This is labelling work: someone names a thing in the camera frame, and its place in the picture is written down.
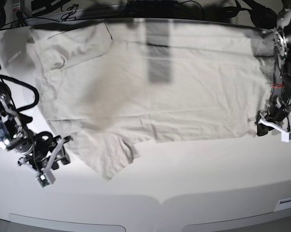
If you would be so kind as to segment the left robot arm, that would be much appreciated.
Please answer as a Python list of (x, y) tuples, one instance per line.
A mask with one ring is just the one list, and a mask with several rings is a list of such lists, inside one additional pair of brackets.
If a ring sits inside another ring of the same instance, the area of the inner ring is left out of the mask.
[(291, 0), (283, 1), (274, 32), (273, 83), (266, 110), (259, 112), (255, 124), (257, 135), (265, 136), (276, 130), (281, 140), (291, 140)]

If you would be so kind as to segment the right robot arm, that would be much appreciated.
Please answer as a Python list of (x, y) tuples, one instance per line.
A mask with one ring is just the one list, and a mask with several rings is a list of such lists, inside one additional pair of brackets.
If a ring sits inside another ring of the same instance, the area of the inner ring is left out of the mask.
[[(34, 95), (33, 103), (17, 108), (7, 81), (31, 90)], [(17, 162), (19, 166), (28, 165), (34, 171), (42, 173), (45, 168), (58, 169), (59, 162), (63, 165), (71, 162), (62, 145), (56, 151), (60, 142), (67, 143), (71, 138), (53, 136), (48, 131), (34, 133), (28, 128), (33, 118), (23, 114), (23, 111), (35, 107), (39, 99), (38, 90), (32, 85), (0, 74), (0, 148), (21, 154)]]

